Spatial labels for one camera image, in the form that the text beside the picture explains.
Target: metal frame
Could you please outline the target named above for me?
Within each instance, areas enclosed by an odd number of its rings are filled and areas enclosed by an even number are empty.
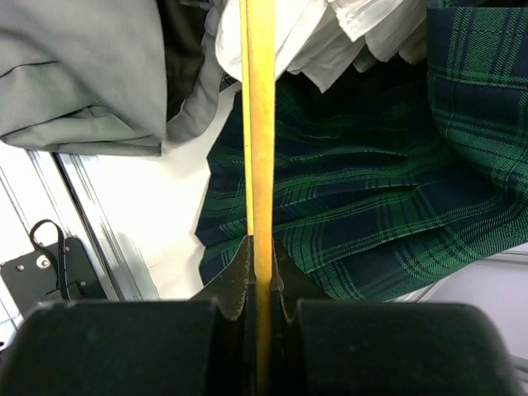
[[[139,249],[131,238],[112,228],[97,198],[91,177],[105,176],[94,166],[97,156],[59,154],[56,158],[86,216],[86,226],[93,232],[109,272],[120,287],[122,299],[158,299],[158,290]]]
[[[32,225],[39,220],[51,219],[59,224],[67,236],[82,241],[106,295],[109,299],[118,300],[115,285],[111,282],[111,274],[108,273],[103,257],[99,255],[86,232],[50,154],[25,151],[1,144],[0,183],[26,235]],[[53,243],[54,240],[40,238],[39,242],[48,244]],[[32,250],[28,242],[27,251],[20,254]]]

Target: gray fabric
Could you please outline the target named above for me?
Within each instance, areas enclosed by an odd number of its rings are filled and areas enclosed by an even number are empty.
[[[167,138],[174,143],[184,143],[200,136],[216,115],[224,70],[216,60],[215,39],[226,1],[210,0],[211,8],[207,12],[201,42],[204,64],[194,91],[183,103],[181,111],[167,123]]]
[[[154,1],[2,0],[0,54],[3,142],[160,154],[167,87]]]

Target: white fabric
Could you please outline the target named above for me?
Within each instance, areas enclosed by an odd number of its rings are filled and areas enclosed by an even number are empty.
[[[417,64],[427,57],[427,20],[405,40],[399,50],[399,56],[410,64]]]
[[[427,52],[426,6],[427,0],[281,0],[276,78],[303,73],[325,92],[351,64],[365,72],[398,52],[415,64]],[[215,49],[221,67],[242,81],[239,8],[239,0],[227,0]]]
[[[328,0],[339,20],[339,26],[352,41],[366,35],[402,2],[416,0]]]
[[[352,62],[354,68],[356,68],[356,70],[360,73],[366,72],[369,68],[373,67],[377,63],[378,59],[376,59],[374,55],[370,53],[369,47],[367,46],[363,47],[359,55],[357,55],[354,59],[354,62]]]
[[[426,9],[427,0],[401,2],[365,34],[370,52],[381,62],[388,62],[396,55],[403,42],[425,21]]]
[[[284,0],[276,2],[276,77],[286,70],[318,26],[325,0]],[[242,81],[240,2],[228,0],[220,20],[216,56],[224,70]]]
[[[304,48],[287,68],[302,73],[326,92],[350,66],[365,45],[363,39],[352,43],[339,27],[335,12],[328,7]]]
[[[184,101],[181,111],[167,122],[167,139],[184,143],[202,135],[213,121],[219,102],[219,88],[224,71],[215,55],[215,37],[226,0],[210,0],[205,19],[205,34],[201,41],[204,64],[192,94]]]

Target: tartan skirt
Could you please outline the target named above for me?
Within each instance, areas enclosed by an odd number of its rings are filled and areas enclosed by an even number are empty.
[[[528,8],[435,0],[428,58],[276,86],[274,235],[336,299],[387,300],[528,242]],[[246,234],[241,97],[210,151],[206,283]]]

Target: black plastic mount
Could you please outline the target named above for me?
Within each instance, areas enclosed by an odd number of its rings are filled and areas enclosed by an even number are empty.
[[[106,299],[81,241],[66,238],[64,244],[72,299]],[[58,256],[57,243],[46,248],[54,257]],[[24,318],[37,304],[62,299],[57,288],[57,273],[52,262],[41,252],[35,251],[6,262],[0,275]]]
[[[52,304],[24,323],[2,396],[253,395],[252,239],[185,302]],[[521,395],[477,309],[329,299],[275,242],[271,395]]]

